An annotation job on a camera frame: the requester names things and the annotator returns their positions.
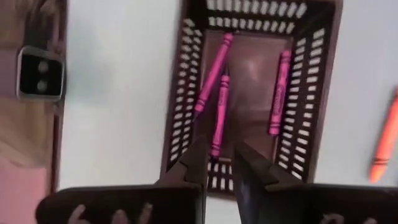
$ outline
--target watch face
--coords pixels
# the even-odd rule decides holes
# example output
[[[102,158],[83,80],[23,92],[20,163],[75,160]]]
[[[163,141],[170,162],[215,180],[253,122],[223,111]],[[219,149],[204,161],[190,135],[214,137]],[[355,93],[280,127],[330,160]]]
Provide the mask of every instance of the watch face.
[[[24,96],[60,98],[63,63],[36,49],[22,49],[19,56],[19,93]]]

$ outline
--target white table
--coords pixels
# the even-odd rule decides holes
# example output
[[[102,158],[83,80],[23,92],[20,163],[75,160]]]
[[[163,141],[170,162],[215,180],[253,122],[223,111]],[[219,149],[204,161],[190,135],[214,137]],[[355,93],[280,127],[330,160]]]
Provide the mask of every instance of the white table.
[[[70,0],[60,189],[159,177],[178,2]],[[345,1],[316,182],[369,184],[398,84],[397,8],[394,0]],[[379,184],[397,184],[392,165]],[[240,223],[237,205],[209,198],[206,223]]]

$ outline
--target hand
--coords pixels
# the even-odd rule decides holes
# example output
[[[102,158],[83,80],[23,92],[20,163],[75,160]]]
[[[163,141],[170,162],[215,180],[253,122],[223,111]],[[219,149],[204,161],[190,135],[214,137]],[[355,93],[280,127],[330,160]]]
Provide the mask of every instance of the hand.
[[[85,210],[86,207],[84,205],[77,206],[77,208],[70,215],[68,224],[91,224],[87,220],[80,219],[80,215],[83,214]],[[144,205],[144,208],[142,208],[142,212],[137,221],[137,224],[148,224],[151,212],[152,212],[152,205],[146,203]],[[112,217],[111,224],[131,224],[131,222],[129,221],[126,213],[123,210],[117,210]]]

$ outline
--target brown basket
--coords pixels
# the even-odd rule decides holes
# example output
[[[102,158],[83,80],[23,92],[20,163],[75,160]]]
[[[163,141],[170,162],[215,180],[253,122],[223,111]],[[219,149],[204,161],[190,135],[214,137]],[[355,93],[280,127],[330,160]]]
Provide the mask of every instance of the brown basket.
[[[183,1],[162,175],[196,136],[212,139],[218,91],[195,123],[193,107],[223,33],[234,32],[227,58],[231,83],[222,154],[218,162],[209,162],[209,192],[233,193],[232,149],[241,140],[296,178],[312,182],[341,10],[340,0]],[[290,80],[280,136],[272,138],[269,115],[279,55],[285,49],[292,51]]]

